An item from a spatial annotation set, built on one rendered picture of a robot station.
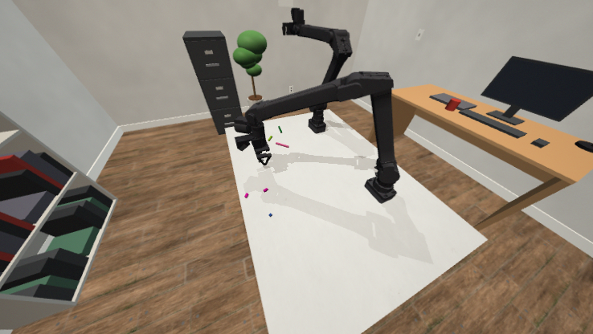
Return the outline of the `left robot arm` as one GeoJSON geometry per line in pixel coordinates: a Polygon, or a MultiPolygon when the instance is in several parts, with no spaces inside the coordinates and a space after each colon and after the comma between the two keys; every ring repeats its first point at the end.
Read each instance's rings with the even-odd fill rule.
{"type": "Polygon", "coordinates": [[[262,148],[261,139],[254,137],[260,138],[265,135],[264,120],[320,104],[356,100],[370,95],[378,149],[378,159],[374,168],[378,172],[375,173],[376,177],[368,179],[366,184],[383,201],[387,200],[397,194],[393,188],[400,179],[394,149],[391,103],[393,87],[394,80],[388,72],[360,71],[274,100],[260,101],[253,104],[245,112],[245,116],[238,116],[234,120],[235,131],[247,134],[235,137],[237,149],[244,151],[250,145],[249,141],[254,144],[254,149],[262,148]]]}

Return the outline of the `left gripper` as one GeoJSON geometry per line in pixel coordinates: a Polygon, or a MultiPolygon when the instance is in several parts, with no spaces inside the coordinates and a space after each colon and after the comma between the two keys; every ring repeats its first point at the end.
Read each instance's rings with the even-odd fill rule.
{"type": "MultiPolygon", "coordinates": [[[[253,136],[253,137],[254,137],[254,136],[253,136]]],[[[257,138],[257,137],[254,137],[254,138],[256,138],[256,139],[261,139],[261,144],[262,144],[262,148],[261,148],[261,149],[254,149],[254,150],[255,150],[255,153],[256,153],[256,157],[257,157],[257,159],[258,159],[258,160],[259,160],[259,161],[260,161],[260,162],[261,162],[263,165],[267,165],[268,161],[269,161],[269,160],[270,160],[270,158],[272,157],[271,153],[263,153],[263,154],[261,154],[263,151],[266,151],[266,152],[267,152],[267,151],[270,151],[270,148],[269,148],[269,146],[268,146],[268,143],[267,143],[267,141],[266,141],[266,137],[265,137],[265,135],[264,135],[264,136],[262,136],[262,137],[260,137],[260,138],[257,138]],[[267,157],[267,160],[266,160],[266,162],[263,162],[261,159],[263,159],[263,158],[265,158],[265,157],[267,157]]]]}

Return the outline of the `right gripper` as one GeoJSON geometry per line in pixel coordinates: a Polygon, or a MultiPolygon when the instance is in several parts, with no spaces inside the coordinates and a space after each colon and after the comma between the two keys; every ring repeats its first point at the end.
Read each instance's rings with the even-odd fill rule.
{"type": "Polygon", "coordinates": [[[293,28],[292,28],[292,30],[289,29],[289,22],[283,22],[282,31],[283,31],[283,35],[295,35],[293,33],[293,28]],[[286,28],[287,28],[287,31],[286,31],[286,28]]]}

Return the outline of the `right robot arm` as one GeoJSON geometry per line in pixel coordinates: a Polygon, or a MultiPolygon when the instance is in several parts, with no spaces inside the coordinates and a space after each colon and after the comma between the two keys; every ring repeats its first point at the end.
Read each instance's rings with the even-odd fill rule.
{"type": "MultiPolygon", "coordinates": [[[[344,62],[352,55],[352,47],[350,44],[350,33],[347,30],[339,30],[321,26],[305,25],[304,21],[304,10],[294,10],[300,8],[292,8],[291,15],[293,22],[289,23],[289,29],[299,37],[316,39],[322,42],[328,43],[333,50],[333,58],[329,65],[329,68],[325,74],[325,78],[322,84],[326,84],[337,78],[341,67],[344,62]],[[295,25],[296,24],[296,25],[295,25]],[[304,25],[304,26],[301,26],[304,25]],[[327,31],[327,32],[324,32],[327,31]]],[[[324,122],[323,111],[326,110],[326,104],[320,104],[317,106],[310,107],[310,112],[313,112],[312,119],[309,119],[309,123],[314,128],[324,128],[326,123],[324,122]],[[323,110],[324,109],[324,110],[323,110]],[[323,123],[322,123],[323,120],[323,123]]]]}

